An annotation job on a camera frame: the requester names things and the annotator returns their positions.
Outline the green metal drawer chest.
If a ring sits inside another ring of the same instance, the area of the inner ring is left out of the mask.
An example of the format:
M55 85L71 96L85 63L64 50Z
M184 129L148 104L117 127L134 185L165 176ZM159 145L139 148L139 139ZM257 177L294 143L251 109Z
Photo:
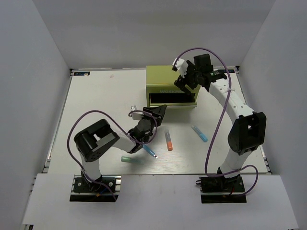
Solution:
M146 102L148 107L195 108L200 86L186 94L174 85L179 74L171 66L146 67Z

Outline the orange highlighter pen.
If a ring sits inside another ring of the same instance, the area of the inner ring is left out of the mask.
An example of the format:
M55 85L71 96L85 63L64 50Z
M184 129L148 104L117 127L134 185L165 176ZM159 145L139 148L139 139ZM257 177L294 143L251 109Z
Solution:
M173 150L173 145L170 137L170 132L168 129L165 130L165 140L166 140L166 145L167 145L167 150L172 151Z

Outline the blue highlighter pen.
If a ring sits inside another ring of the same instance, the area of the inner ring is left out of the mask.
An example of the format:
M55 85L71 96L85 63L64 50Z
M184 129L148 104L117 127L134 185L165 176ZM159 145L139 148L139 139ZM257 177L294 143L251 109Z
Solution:
M158 156L155 154L155 152L153 151L153 150L151 150L147 145L143 145L142 146L143 147L143 149L148 153L148 154L150 154L152 157L154 157L154 158L158 158Z
M203 142L208 141L208 138L200 131L200 129L197 126L191 126L191 128L194 130L194 132L200 137L200 139Z

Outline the green highlighter pen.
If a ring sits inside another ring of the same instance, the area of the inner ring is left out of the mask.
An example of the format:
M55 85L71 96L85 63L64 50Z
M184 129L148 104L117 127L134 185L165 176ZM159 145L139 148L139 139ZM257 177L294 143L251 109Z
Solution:
M122 156L120 160L121 162L125 163L143 164L143 162L137 158L131 158L126 156Z

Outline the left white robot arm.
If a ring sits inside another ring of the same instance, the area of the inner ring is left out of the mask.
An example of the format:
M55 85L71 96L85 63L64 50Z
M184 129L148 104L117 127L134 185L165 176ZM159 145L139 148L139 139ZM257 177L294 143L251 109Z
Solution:
M138 152L155 138L166 109L167 105L165 104L158 107L144 107L142 110L132 106L128 116L137 120L138 123L129 131L125 131L105 112L92 110L82 115L84 117L90 113L101 113L121 131L120 134L116 133L107 120L101 119L75 135L73 140L81 156L81 162L78 164L86 178L84 184L90 191L97 191L101 187L100 157L111 147L129 154Z

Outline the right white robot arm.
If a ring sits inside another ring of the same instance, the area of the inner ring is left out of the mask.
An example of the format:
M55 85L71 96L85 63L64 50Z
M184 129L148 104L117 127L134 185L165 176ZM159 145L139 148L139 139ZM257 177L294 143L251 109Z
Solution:
M266 115L255 112L241 100L232 87L229 70L214 70L208 54L195 56L193 62L176 58L172 70L179 73L174 85L182 92L191 95L192 90L203 87L223 106L222 113L231 119L232 127L227 137L229 152L216 179L217 187L228 191L248 156L263 144Z

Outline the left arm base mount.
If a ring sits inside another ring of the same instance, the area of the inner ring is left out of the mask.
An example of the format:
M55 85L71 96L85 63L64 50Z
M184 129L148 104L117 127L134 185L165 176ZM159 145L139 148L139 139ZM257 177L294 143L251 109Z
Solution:
M114 196L118 198L121 176L106 175L102 176L99 181L106 184ZM83 175L74 176L71 187L70 202L113 203L115 201L113 195L105 186L89 182Z

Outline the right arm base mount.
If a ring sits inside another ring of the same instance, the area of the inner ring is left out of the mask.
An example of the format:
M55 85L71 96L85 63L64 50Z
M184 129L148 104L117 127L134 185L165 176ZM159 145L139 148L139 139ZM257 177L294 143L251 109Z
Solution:
M195 184L200 187L202 204L246 203L242 177L200 177Z

